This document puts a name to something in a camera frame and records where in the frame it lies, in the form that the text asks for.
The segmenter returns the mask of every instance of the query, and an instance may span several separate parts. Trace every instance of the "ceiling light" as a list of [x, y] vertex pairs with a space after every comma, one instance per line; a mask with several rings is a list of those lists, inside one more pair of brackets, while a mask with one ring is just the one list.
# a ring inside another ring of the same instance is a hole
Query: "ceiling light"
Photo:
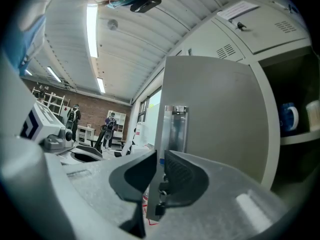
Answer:
[[51, 73], [51, 75], [53, 75], [54, 78], [55, 78], [59, 83], [61, 83], [60, 78], [57, 77], [56, 73], [52, 70], [52, 68], [48, 66], [47, 69], [49, 70], [49, 72]]
[[86, 7], [86, 35], [91, 57], [98, 58], [97, 51], [97, 14], [98, 5], [88, 4]]
[[26, 72], [28, 75], [32, 76], [32, 74], [31, 74], [28, 70], [25, 70], [25, 72]]
[[99, 77], [97, 77], [97, 80], [98, 80], [98, 85], [99, 85], [99, 88], [100, 88], [100, 92], [105, 94], [106, 91], [105, 91], [105, 87], [104, 87], [104, 80], [102, 78], [99, 78]]

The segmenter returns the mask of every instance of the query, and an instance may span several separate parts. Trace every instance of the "ventilation grille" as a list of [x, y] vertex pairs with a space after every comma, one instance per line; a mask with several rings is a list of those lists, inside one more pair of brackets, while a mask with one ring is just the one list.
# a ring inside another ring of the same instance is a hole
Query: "ventilation grille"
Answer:
[[231, 44], [228, 44], [222, 48], [220, 48], [219, 50], [216, 51], [216, 53], [218, 54], [218, 57], [220, 59], [225, 59], [228, 56], [231, 56], [232, 54], [235, 54], [235, 50], [232, 48]]
[[286, 21], [278, 22], [278, 23], [276, 23], [274, 25], [276, 25], [284, 33], [290, 33], [290, 32], [293, 32], [293, 31], [297, 30], [294, 26], [292, 26], [290, 23], [288, 23]]

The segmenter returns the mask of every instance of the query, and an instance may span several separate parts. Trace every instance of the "dark wall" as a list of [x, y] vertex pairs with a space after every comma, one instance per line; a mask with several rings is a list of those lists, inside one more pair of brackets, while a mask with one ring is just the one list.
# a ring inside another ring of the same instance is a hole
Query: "dark wall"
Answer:
[[[31, 92], [34, 87], [38, 89], [36, 82], [26, 79], [23, 79], [23, 82]], [[49, 86], [49, 90], [47, 91], [48, 93], [53, 92], [57, 96], [65, 96], [66, 99], [70, 99], [69, 107], [79, 104], [79, 109], [81, 112], [81, 120], [79, 121], [79, 125], [86, 127], [87, 124], [91, 124], [91, 127], [95, 129], [94, 135], [96, 136], [99, 135], [100, 126], [105, 123], [105, 119], [109, 110], [126, 114], [123, 139], [125, 140], [127, 138], [131, 107], [99, 98], [85, 96], [68, 90], [59, 89], [48, 84], [46, 85]]]

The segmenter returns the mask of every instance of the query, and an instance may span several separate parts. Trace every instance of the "ceiling beam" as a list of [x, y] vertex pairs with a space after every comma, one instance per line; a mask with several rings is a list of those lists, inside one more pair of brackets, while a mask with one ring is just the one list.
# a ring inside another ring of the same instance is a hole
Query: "ceiling beam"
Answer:
[[66, 70], [63, 68], [63, 66], [60, 64], [60, 62], [57, 59], [57, 56], [55, 55], [48, 40], [46, 40], [46, 39], [44, 40], [43, 51], [46, 54], [49, 61], [54, 66], [54, 70], [58, 71], [61, 74], [61, 76], [69, 83], [69, 85], [72, 86], [72, 88], [74, 88], [76, 90], [77, 86], [76, 86], [75, 82], [71, 79], [69, 74], [66, 72]]

